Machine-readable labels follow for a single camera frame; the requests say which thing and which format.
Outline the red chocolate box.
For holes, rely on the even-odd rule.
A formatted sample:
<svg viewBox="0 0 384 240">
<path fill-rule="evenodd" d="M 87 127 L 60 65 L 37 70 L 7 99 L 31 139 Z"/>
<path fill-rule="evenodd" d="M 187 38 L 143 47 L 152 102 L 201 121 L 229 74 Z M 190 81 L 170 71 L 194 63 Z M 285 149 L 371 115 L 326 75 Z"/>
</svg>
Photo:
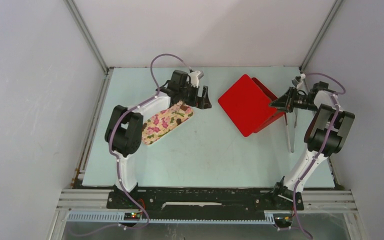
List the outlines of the red chocolate box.
<svg viewBox="0 0 384 240">
<path fill-rule="evenodd" d="M 251 79 L 260 88 L 263 96 L 265 97 L 264 102 L 257 107 L 257 110 L 259 110 L 257 115 L 259 123 L 253 132 L 258 133 L 281 117 L 283 117 L 285 120 L 287 118 L 284 112 L 269 106 L 269 104 L 276 100 L 278 97 L 256 77 L 252 77 Z"/>
</svg>

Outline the red box lid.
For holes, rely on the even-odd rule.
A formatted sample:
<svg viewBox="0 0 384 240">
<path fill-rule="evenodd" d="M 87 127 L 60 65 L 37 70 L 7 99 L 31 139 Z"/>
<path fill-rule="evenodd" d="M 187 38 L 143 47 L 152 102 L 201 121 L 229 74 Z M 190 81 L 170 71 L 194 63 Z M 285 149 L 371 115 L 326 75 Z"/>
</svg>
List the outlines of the red box lid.
<svg viewBox="0 0 384 240">
<path fill-rule="evenodd" d="M 259 125 L 257 107 L 265 101 L 260 88 L 247 74 L 242 75 L 218 103 L 244 137 L 254 134 Z"/>
</svg>

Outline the white handled metal tongs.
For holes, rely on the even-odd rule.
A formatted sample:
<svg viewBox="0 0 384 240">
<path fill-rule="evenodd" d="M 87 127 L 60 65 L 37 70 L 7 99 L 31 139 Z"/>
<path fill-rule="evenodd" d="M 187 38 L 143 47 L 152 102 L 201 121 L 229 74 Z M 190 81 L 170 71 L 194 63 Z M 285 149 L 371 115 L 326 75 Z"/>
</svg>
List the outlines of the white handled metal tongs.
<svg viewBox="0 0 384 240">
<path fill-rule="evenodd" d="M 293 112 L 284 114 L 284 123 L 286 130 L 287 138 L 287 147 L 290 153 L 295 152 L 295 138 L 298 125 L 298 111 L 294 110 Z"/>
</svg>

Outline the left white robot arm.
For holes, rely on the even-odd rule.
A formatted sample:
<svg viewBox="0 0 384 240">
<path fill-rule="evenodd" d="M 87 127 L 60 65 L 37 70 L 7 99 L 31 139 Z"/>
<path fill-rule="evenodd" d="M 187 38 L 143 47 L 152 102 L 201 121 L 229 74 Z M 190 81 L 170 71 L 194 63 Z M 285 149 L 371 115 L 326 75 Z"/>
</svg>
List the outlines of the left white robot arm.
<svg viewBox="0 0 384 240">
<path fill-rule="evenodd" d="M 116 158 L 116 186 L 123 190 L 118 201 L 133 208 L 138 194 L 135 158 L 141 145 L 151 145 L 194 115 L 194 109 L 210 109 L 208 86 L 200 87 L 200 70 L 175 70 L 171 78 L 158 86 L 155 95 L 131 107 L 114 107 L 104 139 Z"/>
</svg>

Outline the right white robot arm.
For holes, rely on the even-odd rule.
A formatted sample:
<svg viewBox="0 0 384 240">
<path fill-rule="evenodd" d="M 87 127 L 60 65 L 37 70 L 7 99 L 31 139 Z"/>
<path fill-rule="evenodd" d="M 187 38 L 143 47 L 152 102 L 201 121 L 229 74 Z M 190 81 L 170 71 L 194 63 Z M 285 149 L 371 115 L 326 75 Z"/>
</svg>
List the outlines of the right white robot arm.
<svg viewBox="0 0 384 240">
<path fill-rule="evenodd" d="M 306 94 L 300 94 L 296 87 L 270 103 L 285 113 L 295 109 L 313 111 L 314 117 L 304 135 L 305 149 L 293 169 L 277 182 L 271 194 L 271 204 L 284 209 L 298 198 L 315 169 L 332 154 L 337 154 L 344 146 L 355 114 L 342 108 L 338 101 L 339 93 L 320 81 Z"/>
</svg>

